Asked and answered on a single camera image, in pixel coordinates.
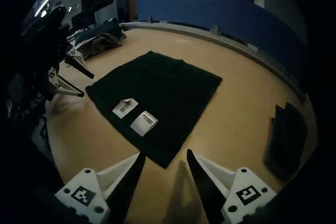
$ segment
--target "computer monitor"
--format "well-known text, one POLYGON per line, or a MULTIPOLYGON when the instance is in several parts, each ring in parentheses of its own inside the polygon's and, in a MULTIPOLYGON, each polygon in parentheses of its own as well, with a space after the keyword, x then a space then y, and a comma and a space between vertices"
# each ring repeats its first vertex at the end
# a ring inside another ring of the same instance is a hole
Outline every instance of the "computer monitor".
POLYGON ((71 18, 74 31, 96 24, 94 11, 83 11, 71 18))

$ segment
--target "dark green towel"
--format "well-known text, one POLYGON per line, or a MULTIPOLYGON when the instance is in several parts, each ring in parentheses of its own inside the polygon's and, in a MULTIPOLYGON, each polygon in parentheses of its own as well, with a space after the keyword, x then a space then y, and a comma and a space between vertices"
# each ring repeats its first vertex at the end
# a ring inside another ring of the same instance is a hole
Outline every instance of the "dark green towel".
POLYGON ((101 114, 135 147, 167 168, 191 133, 222 78, 159 53, 148 52, 86 88, 101 114), (124 99, 139 104, 120 119, 112 110, 124 99), (158 123, 143 137, 130 125, 143 111, 158 123))

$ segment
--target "barcode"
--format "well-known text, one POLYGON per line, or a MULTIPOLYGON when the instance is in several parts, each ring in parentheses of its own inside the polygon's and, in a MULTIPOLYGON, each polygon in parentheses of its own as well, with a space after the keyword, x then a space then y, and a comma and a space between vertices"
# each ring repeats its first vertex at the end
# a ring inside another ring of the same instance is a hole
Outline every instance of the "barcode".
POLYGON ((125 103, 121 108, 120 108, 120 112, 124 112, 126 108, 129 107, 128 103, 125 103))

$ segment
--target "office desk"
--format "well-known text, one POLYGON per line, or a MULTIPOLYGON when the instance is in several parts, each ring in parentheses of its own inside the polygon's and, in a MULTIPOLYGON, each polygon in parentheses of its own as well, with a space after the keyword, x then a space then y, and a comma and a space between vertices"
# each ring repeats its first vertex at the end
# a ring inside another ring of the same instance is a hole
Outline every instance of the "office desk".
MULTIPOLYGON (((65 64, 60 75, 84 90, 115 67, 152 50, 183 59, 223 80, 169 167, 163 169, 146 159, 125 223, 207 223, 186 162, 188 148, 231 170, 249 167, 278 192, 284 185, 263 164, 275 105, 290 102, 302 112, 308 127, 303 163, 312 153, 317 137, 309 99, 301 105, 295 93, 262 66, 220 45, 181 34, 133 29, 126 35, 122 47, 87 60, 94 80, 65 64)), ((56 96, 47 104, 47 127, 64 183, 84 167, 99 171, 137 152, 87 95, 56 96)))

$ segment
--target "blue partition wall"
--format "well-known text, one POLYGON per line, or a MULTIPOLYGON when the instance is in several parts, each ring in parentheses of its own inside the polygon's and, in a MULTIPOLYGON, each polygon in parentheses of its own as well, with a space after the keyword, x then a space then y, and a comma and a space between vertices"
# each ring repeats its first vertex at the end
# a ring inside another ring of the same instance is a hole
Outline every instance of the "blue partition wall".
POLYGON ((250 43, 302 78, 307 47, 281 20, 247 0, 138 0, 139 21, 168 21, 220 31, 250 43))

